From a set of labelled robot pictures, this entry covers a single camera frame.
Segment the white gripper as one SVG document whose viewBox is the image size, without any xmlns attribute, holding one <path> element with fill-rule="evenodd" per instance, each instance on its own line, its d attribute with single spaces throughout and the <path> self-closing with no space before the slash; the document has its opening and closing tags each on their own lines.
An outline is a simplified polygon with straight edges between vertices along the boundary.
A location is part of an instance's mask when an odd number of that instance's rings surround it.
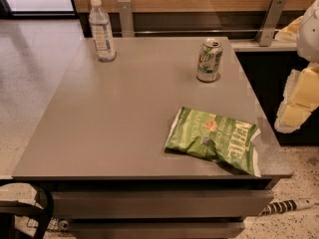
<svg viewBox="0 0 319 239">
<path fill-rule="evenodd" d="M 274 39 L 286 42 L 297 39 L 298 56 L 310 63 L 319 63 L 319 0 L 312 3 L 303 17 L 296 18 L 281 29 Z M 299 129 L 318 107 L 319 65 L 311 65 L 302 71 L 292 70 L 274 127 L 279 132 L 291 133 Z"/>
</svg>

